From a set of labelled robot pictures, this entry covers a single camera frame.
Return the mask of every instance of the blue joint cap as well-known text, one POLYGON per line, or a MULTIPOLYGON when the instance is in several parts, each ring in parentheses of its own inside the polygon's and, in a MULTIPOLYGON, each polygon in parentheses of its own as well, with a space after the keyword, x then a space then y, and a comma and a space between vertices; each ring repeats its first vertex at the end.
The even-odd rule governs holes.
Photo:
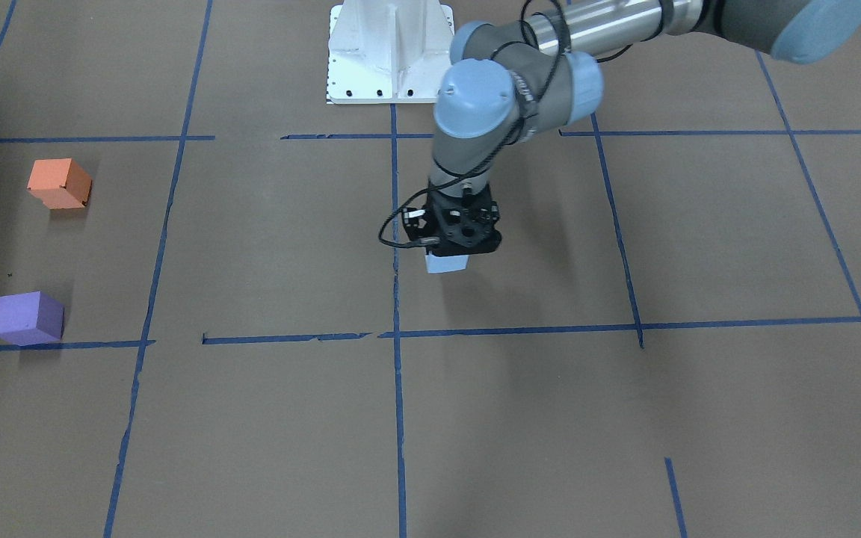
POLYGON ((454 34, 454 40, 451 41, 451 65, 457 64, 458 61, 464 59, 464 49, 467 48, 471 35, 481 26, 488 25, 489 23, 475 20, 458 28, 457 33, 454 34))
POLYGON ((812 64, 832 54, 861 25, 861 0, 813 0, 773 43, 771 57, 812 64))
POLYGON ((510 72, 489 59, 464 59, 444 75, 433 118, 442 132, 468 139, 499 127, 515 104, 510 72))
POLYGON ((604 74, 600 64, 586 52, 568 52, 567 63, 573 75, 573 105, 567 125, 583 120, 600 106, 604 99, 604 74))

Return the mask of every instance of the black cable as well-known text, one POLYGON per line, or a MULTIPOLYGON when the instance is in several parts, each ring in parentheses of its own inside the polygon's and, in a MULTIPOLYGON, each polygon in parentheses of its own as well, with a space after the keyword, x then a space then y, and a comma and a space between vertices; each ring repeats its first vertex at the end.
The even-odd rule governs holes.
MULTIPOLYGON (((523 17, 524 15, 526 15, 527 7, 530 5, 531 2, 533 2, 533 0, 526 0, 526 2, 524 2, 523 4, 523 8, 520 10, 520 34, 523 36, 524 44, 529 44, 529 40, 526 31, 524 31, 525 23, 523 21, 523 17)), ((557 65, 560 64, 561 58, 563 58, 565 52, 567 52, 567 47, 564 47, 564 38, 561 36, 561 34, 565 34, 567 36, 567 41, 570 41, 570 27, 567 26, 567 21, 564 19, 564 8, 561 7, 558 0, 550 0, 550 3, 553 3, 553 6, 557 9, 557 13, 560 15, 560 21, 561 26, 563 26, 563 30, 557 28, 557 26, 553 23, 550 24, 551 28, 553 28, 554 34, 556 34, 557 37, 557 54, 554 56, 553 66, 550 68, 550 72, 547 75, 546 82, 544 82, 543 89, 540 90, 540 94, 536 95, 537 102, 540 102, 540 100, 543 99, 543 96, 546 95, 547 88, 550 88, 550 83, 553 82, 554 76, 557 74, 557 65)), ((513 41, 511 43, 501 45, 498 50, 493 52, 491 58, 493 59, 500 51, 514 43, 519 43, 519 41, 513 41)), ((436 244, 432 241, 426 241, 426 239, 431 238, 420 238, 416 239, 416 241, 409 241, 407 243, 387 241, 387 239, 383 238, 383 233, 386 231, 387 226, 392 223, 394 218, 396 218, 397 215, 403 214, 404 211, 407 210, 407 206, 411 202, 416 200, 418 197, 421 197, 425 194, 436 193, 437 191, 443 191, 444 188, 454 187, 454 185, 457 185, 458 183, 468 178, 479 175, 483 171, 487 170, 487 168, 493 162, 493 158, 495 158, 498 153, 500 153, 500 151, 502 151, 506 146, 508 146, 508 144, 512 143, 512 140, 514 140, 515 142, 516 140, 519 140, 520 133, 523 133, 524 123, 526 123, 526 118, 519 118, 516 120, 516 122, 513 122, 513 126, 511 127, 511 129, 507 130, 507 134, 505 134, 503 139, 500 140, 500 143, 496 144, 495 149, 493 149, 493 151, 491 151, 488 156, 484 158, 481 163, 478 164, 478 166, 471 168, 468 173, 461 174, 458 177, 452 179, 451 181, 447 181, 447 183, 441 185, 433 185, 430 187, 421 188, 421 190, 417 191, 417 193, 411 194, 410 197, 407 198, 407 200, 404 201, 403 204, 398 205, 398 207, 394 211, 392 211, 390 215, 387 215, 387 218, 383 221, 383 224, 380 225, 380 229, 377 232, 377 241, 380 241, 382 244, 385 244, 389 247, 399 249, 411 249, 436 244)))
POLYGON ((633 44, 632 44, 632 43, 631 43, 631 44, 629 44, 629 45, 626 45, 626 47, 621 48, 621 49, 620 49, 620 51, 619 51, 617 54, 615 54, 615 55, 609 55, 609 56, 608 56, 608 57, 606 57, 606 58, 600 58, 600 59, 598 59, 597 63, 598 63, 598 64, 604 64, 605 62, 611 61, 611 59, 616 59, 616 58, 622 57, 622 55, 624 54, 624 52, 628 51, 628 50, 629 50, 629 48, 631 48, 632 46, 633 46, 633 44))

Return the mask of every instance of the white mounting plate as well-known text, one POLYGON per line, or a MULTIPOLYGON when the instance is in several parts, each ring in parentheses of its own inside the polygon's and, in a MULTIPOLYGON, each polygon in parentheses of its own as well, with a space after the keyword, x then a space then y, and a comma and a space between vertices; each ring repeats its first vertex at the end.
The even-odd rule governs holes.
POLYGON ((345 0, 342 6, 331 9, 327 102, 335 105, 437 102, 441 79, 451 67, 454 10, 437 0, 398 0, 400 4, 419 4, 419 9, 426 10, 421 25, 409 20, 414 14, 410 6, 399 10, 390 2, 392 7, 387 10, 366 11, 361 4, 352 2, 356 0, 345 0), (345 14, 354 18, 341 19, 342 28, 335 38, 339 17, 349 5, 356 13, 345 11, 345 14), (365 24, 361 22, 364 16, 383 20, 365 24))

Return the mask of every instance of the purple cube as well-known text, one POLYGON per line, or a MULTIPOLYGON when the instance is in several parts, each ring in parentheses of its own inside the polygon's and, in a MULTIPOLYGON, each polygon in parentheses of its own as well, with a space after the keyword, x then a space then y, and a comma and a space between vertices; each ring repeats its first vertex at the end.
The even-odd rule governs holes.
POLYGON ((0 297, 0 338, 15 345, 59 341, 64 315, 62 303, 40 291, 0 297))

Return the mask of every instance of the silver tube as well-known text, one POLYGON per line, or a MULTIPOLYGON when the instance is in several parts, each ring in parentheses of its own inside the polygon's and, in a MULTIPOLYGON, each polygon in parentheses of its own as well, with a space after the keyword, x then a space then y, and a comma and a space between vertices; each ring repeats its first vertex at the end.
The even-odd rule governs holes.
MULTIPOLYGON (((673 0, 673 16, 664 31, 686 34, 700 20, 703 0, 673 0)), ((587 0, 565 7, 564 19, 570 27, 571 49, 600 55, 648 40, 663 21, 660 0, 587 0)), ((543 15, 527 19, 543 54, 557 51, 557 34, 543 15)))

